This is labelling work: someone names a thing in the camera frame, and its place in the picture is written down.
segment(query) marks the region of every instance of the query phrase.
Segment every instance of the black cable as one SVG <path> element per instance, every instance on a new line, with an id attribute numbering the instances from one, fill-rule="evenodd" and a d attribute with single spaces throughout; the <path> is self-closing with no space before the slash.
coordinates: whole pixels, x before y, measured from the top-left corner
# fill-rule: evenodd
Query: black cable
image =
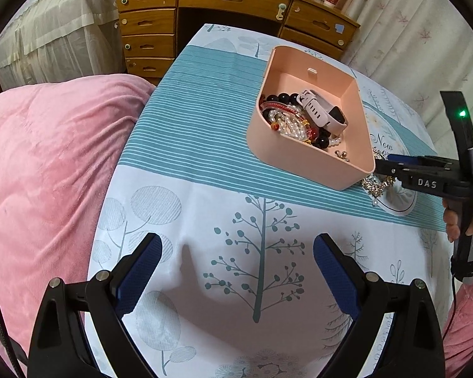
<path id="1" fill-rule="evenodd" d="M 447 329 L 445 330 L 443 334 L 443 338 L 441 339 L 442 341 L 445 340 L 445 336 L 447 335 L 447 332 L 450 329 L 450 326 L 452 325 L 452 321 L 454 320 L 455 310 L 457 310 L 457 300 L 455 299 L 455 277 L 454 276 L 452 276 L 452 294 L 454 296 L 454 307 L 452 310 L 452 317 L 450 317 L 450 322 L 448 323 Z"/>
<path id="2" fill-rule="evenodd" d="M 10 343 L 9 334 L 7 332 L 7 328 L 5 327 L 5 321 L 3 320 L 2 312 L 0 311 L 0 341 L 3 342 L 3 346 L 5 347 L 5 351 L 9 356 L 10 363 L 13 365 L 14 371 L 18 378 L 26 378 L 25 374 L 23 374 L 23 370 L 21 369 L 18 359 L 16 358 L 13 350 L 13 346 Z"/>

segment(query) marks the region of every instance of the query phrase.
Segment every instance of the pink fleece fabric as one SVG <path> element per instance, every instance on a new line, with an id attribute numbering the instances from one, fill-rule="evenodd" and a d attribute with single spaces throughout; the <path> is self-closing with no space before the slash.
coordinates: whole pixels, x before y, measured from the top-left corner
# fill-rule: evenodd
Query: pink fleece fabric
<path id="1" fill-rule="evenodd" d="M 455 317 L 443 341 L 447 378 L 456 377 L 473 356 L 473 284 L 461 285 L 456 299 Z M 452 310 L 447 321 L 452 317 Z"/>
<path id="2" fill-rule="evenodd" d="M 112 173 L 153 90 L 114 74 L 0 94 L 0 306 L 27 354 L 49 280 L 86 280 Z"/>

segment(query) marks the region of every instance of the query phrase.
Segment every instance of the white curtain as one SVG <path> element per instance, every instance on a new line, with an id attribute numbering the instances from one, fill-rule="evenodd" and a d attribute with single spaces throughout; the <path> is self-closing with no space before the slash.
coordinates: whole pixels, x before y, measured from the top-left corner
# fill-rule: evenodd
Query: white curtain
<path id="1" fill-rule="evenodd" d="M 29 0 L 0 36 L 2 89 L 123 72 L 117 18 L 115 0 Z"/>
<path id="2" fill-rule="evenodd" d="M 415 109 L 440 155 L 457 158 L 439 92 L 461 90 L 473 119 L 473 31 L 448 0 L 353 0 L 361 24 L 342 61 Z"/>

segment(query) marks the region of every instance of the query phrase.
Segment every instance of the plastic box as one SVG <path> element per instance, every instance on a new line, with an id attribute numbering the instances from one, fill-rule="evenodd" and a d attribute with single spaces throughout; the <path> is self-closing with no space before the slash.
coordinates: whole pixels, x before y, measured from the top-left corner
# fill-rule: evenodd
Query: plastic box
<path id="1" fill-rule="evenodd" d="M 348 126 L 338 146 L 325 150 L 283 136 L 270 128 L 259 109 L 266 96 L 314 89 L 337 105 Z M 263 85 L 247 129 L 247 144 L 264 163 L 313 180 L 335 190 L 344 190 L 375 170 L 375 159 L 356 80 L 322 59 L 287 46 L 273 50 Z M 335 156 L 346 151 L 350 162 Z"/>

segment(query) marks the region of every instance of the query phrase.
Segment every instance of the wooden desk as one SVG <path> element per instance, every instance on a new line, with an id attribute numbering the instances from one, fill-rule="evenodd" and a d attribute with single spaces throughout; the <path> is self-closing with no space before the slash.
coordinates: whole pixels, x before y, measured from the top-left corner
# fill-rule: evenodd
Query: wooden desk
<path id="1" fill-rule="evenodd" d="M 339 59 L 359 24 L 319 0 L 117 0 L 128 72 L 158 83 L 205 22 L 263 32 Z"/>

